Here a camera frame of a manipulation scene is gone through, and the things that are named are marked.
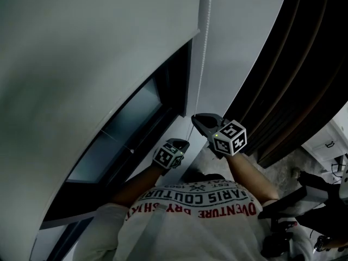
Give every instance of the white wall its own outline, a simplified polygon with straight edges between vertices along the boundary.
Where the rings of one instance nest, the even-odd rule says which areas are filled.
[[[213,0],[198,113],[224,115],[249,74],[283,0]],[[192,48],[189,104],[195,110],[208,0],[200,0],[199,29]]]
[[[74,245],[73,248],[70,249],[69,253],[64,257],[63,261],[72,261],[72,258],[74,256],[76,244]]]
[[[197,31],[199,0],[0,0],[0,259],[29,260],[79,156]]]

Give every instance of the roller blind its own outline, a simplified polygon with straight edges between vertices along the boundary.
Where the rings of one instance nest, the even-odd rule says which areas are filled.
[[[0,0],[0,258],[118,107],[197,32],[199,0]]]

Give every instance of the curtain fold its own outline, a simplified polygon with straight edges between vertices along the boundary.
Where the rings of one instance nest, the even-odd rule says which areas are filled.
[[[258,163],[264,168],[301,146],[348,100],[344,94],[334,95],[335,86],[346,84],[347,3],[299,0],[292,17],[283,10],[290,7],[290,1],[295,8],[296,0],[284,0],[276,21],[285,20],[282,15],[293,19],[287,23],[285,43],[274,37],[285,32],[275,24],[248,80],[225,115],[230,120],[239,119],[246,127],[248,144],[244,152],[257,153]],[[269,68],[260,69],[261,61]],[[259,89],[252,86],[254,82]],[[253,99],[244,102],[248,95]],[[334,104],[330,110],[324,108],[329,101]]]

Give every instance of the blind cord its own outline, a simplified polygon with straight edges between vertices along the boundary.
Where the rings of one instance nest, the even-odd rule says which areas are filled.
[[[210,14],[211,14],[211,12],[212,12],[212,0],[208,0],[208,13],[207,13],[206,33],[205,33],[205,36],[204,36],[204,45],[203,45],[203,52],[202,52],[202,65],[201,65],[200,81],[199,81],[199,84],[198,84],[197,100],[196,100],[194,116],[196,116],[196,113],[197,113],[198,101],[200,99],[200,92],[201,92],[201,84],[202,84],[204,65],[206,63],[206,52],[207,52],[208,33],[209,33]],[[189,128],[188,128],[187,134],[186,134],[186,140],[187,141],[189,141],[189,139],[191,137],[191,134],[192,134],[192,131],[194,130],[194,126],[192,125],[191,132],[190,132],[190,126],[191,126],[191,122],[189,123]]]
[[[337,175],[336,175],[336,174],[333,172],[333,168],[332,168],[332,167],[333,167],[334,165],[338,165],[338,166],[340,166],[340,165],[341,165],[341,166],[345,166],[345,165],[344,165],[344,164],[331,164],[331,171],[332,171],[332,174],[334,174],[334,175],[335,175],[335,177],[337,177],[337,178],[341,178],[341,179],[342,179],[342,177],[341,177],[341,176],[337,176]]]

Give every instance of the person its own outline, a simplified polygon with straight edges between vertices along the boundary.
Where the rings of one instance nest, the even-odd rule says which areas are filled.
[[[152,163],[98,208],[73,260],[267,260],[260,252],[270,222],[258,214],[278,192],[242,154],[225,157],[234,182],[206,175],[155,187],[164,169]],[[310,260],[308,235],[300,225],[289,231],[292,250]]]

